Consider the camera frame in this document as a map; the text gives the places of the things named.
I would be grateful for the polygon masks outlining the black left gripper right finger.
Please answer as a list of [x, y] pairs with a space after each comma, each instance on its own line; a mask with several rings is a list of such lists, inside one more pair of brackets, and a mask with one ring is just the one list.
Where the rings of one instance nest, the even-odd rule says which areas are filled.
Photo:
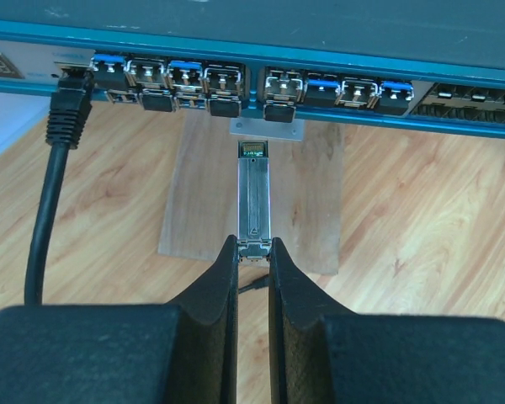
[[274, 403], [505, 403], [505, 322], [358, 314], [274, 239], [269, 268]]

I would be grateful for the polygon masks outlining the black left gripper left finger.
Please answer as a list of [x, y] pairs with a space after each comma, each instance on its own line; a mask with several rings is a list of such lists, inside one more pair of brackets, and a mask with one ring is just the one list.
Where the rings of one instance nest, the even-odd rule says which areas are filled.
[[0, 403], [233, 403], [235, 237], [164, 304], [0, 311]]

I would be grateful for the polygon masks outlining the silver SFP module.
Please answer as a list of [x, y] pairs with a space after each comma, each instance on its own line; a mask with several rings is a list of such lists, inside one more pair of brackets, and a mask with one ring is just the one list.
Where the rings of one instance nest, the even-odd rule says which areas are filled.
[[267, 141], [237, 147], [237, 246], [246, 261], [267, 259], [271, 250], [270, 170]]

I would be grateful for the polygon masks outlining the blue-faced grey network switch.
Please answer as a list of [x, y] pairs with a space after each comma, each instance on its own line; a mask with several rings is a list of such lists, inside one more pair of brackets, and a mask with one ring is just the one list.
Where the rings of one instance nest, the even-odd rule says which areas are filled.
[[0, 1], [0, 92], [505, 139], [505, 1]]

